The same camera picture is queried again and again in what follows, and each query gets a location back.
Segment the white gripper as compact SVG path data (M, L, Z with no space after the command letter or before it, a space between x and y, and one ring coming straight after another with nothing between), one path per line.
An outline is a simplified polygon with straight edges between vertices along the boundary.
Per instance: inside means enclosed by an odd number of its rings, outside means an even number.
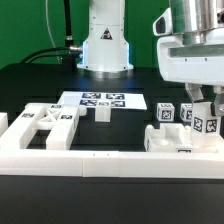
M215 86L213 116L224 116L224 31L210 31L204 45L186 47L181 36L161 37L157 42L160 74L165 81L186 83L193 103L204 100L201 85Z

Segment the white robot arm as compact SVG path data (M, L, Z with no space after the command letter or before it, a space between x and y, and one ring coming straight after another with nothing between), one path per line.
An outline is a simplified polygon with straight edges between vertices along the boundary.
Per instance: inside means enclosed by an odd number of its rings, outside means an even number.
M89 1L89 35L80 69L104 78L133 68L124 12L125 0ZM216 98L211 113L224 116L224 0L169 0L153 33L163 79L183 83L193 102L203 100L203 85L212 86Z

